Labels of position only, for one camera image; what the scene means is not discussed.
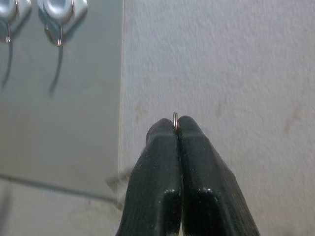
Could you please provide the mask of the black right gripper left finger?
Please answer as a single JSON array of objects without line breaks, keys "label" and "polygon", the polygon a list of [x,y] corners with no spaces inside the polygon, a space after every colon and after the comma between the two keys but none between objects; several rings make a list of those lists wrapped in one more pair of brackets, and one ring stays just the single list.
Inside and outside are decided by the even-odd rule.
[{"label": "black right gripper left finger", "polygon": [[177,236],[182,214],[182,173],[170,120],[156,122],[131,172],[118,236]]}]

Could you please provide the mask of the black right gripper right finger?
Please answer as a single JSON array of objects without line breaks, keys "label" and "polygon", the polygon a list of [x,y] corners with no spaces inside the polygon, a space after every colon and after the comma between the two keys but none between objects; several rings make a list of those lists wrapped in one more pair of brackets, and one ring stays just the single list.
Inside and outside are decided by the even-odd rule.
[{"label": "black right gripper right finger", "polygon": [[196,121],[178,121],[183,174],[182,227],[186,236],[258,236],[235,175]]}]

